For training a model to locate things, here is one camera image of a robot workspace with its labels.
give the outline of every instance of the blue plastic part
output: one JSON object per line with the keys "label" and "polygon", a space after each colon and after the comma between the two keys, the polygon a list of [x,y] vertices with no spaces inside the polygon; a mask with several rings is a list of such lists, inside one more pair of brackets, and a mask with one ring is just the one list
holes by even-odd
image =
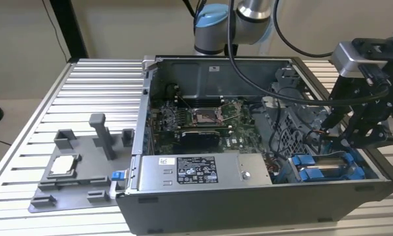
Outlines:
{"label": "blue plastic part", "polygon": [[198,13],[195,27],[209,27],[219,23],[227,17],[229,6],[225,4],[207,4]]}
{"label": "blue plastic part", "polygon": [[125,180],[125,171],[114,171],[111,173],[111,178],[110,178],[111,181],[121,181],[121,180]]}
{"label": "blue plastic part", "polygon": [[298,174],[302,181],[314,181],[314,179],[323,178],[319,169],[303,169]]}
{"label": "blue plastic part", "polygon": [[295,166],[298,165],[303,165],[303,166],[311,166],[315,164],[314,159],[311,157],[311,155],[294,155],[293,159],[293,163]]}
{"label": "blue plastic part", "polygon": [[347,164],[353,164],[354,163],[354,158],[353,158],[353,156],[349,153],[345,153],[343,158],[345,158]]}
{"label": "blue plastic part", "polygon": [[363,169],[357,166],[353,170],[353,173],[349,176],[346,176],[346,178],[350,180],[365,179]]}

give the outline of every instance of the gray post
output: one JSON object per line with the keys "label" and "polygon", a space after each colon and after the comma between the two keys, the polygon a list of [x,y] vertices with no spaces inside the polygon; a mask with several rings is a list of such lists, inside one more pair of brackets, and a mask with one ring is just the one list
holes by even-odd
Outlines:
{"label": "gray post", "polygon": [[107,129],[105,128],[105,114],[91,114],[89,119],[89,125],[94,128],[99,144],[102,146],[105,156],[107,160],[115,159],[117,155],[111,149],[111,137]]}

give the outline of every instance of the blue latch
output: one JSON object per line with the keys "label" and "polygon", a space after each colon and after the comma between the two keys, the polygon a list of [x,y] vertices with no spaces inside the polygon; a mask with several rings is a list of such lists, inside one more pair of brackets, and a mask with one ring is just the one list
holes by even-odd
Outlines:
{"label": "blue latch", "polygon": [[298,174],[302,181],[323,178],[323,175],[319,169],[303,169],[302,171],[298,172]]}
{"label": "blue latch", "polygon": [[114,171],[111,173],[111,181],[122,181],[125,180],[125,171]]}
{"label": "blue latch", "polygon": [[314,159],[311,155],[294,155],[291,158],[293,163],[295,166],[302,165],[302,166],[311,166],[315,164]]}

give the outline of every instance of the white sticker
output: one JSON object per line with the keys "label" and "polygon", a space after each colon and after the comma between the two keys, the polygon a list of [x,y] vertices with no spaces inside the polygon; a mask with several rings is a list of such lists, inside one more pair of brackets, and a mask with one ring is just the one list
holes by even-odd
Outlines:
{"label": "white sticker", "polygon": [[159,165],[174,165],[174,159],[171,157],[161,157],[158,158],[158,164]]}
{"label": "white sticker", "polygon": [[218,67],[218,66],[210,66],[210,67],[207,68],[207,71],[209,71],[209,72],[217,72],[217,71],[219,71],[219,67]]}

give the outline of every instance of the barcode sticker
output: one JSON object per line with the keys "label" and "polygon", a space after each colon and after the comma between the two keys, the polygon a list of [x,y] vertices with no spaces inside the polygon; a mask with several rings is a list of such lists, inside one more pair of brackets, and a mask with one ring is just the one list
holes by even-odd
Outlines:
{"label": "barcode sticker", "polygon": [[174,159],[171,157],[161,157],[158,158],[158,165],[174,165]]}

